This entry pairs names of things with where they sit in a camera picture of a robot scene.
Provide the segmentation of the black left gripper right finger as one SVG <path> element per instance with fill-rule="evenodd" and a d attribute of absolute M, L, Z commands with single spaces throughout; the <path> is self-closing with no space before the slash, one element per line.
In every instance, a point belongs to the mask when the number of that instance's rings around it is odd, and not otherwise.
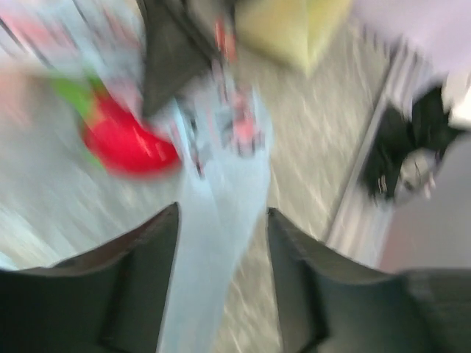
<path fill-rule="evenodd" d="M 386 274 L 267 212 L 284 352 L 468 352 L 470 271 Z"/>

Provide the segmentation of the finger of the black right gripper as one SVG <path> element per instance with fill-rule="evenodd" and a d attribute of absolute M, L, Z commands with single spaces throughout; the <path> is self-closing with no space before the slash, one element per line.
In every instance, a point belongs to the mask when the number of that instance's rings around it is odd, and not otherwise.
<path fill-rule="evenodd" d="M 142 1 L 146 53 L 143 116 L 153 116 L 218 57 L 210 31 L 190 10 L 189 1 Z"/>

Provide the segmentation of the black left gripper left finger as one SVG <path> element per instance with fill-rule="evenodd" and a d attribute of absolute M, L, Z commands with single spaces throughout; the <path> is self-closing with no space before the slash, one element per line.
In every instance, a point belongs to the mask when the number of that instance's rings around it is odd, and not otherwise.
<path fill-rule="evenodd" d="M 1 273 L 3 352 L 155 352 L 180 208 L 50 268 Z"/>

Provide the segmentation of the blue printed plastic bag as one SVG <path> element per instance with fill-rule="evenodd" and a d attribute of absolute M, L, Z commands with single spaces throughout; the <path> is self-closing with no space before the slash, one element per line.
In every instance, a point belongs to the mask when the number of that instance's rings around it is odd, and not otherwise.
<path fill-rule="evenodd" d="M 146 38 L 141 14 L 124 1 L 48 1 L 43 26 L 62 25 L 81 55 L 47 57 L 65 74 L 90 64 L 118 99 L 143 98 Z M 52 145 L 24 210 L 35 234 L 64 259 L 144 222 L 173 202 L 180 236 L 166 300 L 159 352 L 209 352 L 230 280 L 266 205 L 272 123 L 257 93 L 247 94 L 254 131 L 244 137 L 236 117 L 238 88 L 220 55 L 147 123 L 175 143 L 183 168 L 161 179 L 124 180 L 79 159 L 73 113 L 47 112 Z"/>

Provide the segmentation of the red fake dragon fruit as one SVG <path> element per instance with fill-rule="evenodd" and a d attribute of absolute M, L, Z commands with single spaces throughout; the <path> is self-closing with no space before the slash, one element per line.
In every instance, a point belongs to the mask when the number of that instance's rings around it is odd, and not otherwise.
<path fill-rule="evenodd" d="M 101 79 L 92 76 L 79 82 L 57 77 L 52 87 L 78 112 L 79 136 L 89 155 L 108 172 L 145 179 L 181 166 L 174 144 L 144 127 Z"/>

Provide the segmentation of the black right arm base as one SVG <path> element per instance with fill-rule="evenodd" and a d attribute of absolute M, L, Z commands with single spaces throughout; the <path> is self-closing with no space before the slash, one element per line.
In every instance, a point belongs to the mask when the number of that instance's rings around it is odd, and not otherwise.
<path fill-rule="evenodd" d="M 441 167 L 447 149 L 465 134 L 449 125 L 442 85 L 423 93 L 409 116 L 388 106 L 362 176 L 369 197 L 393 202 L 418 193 Z"/>

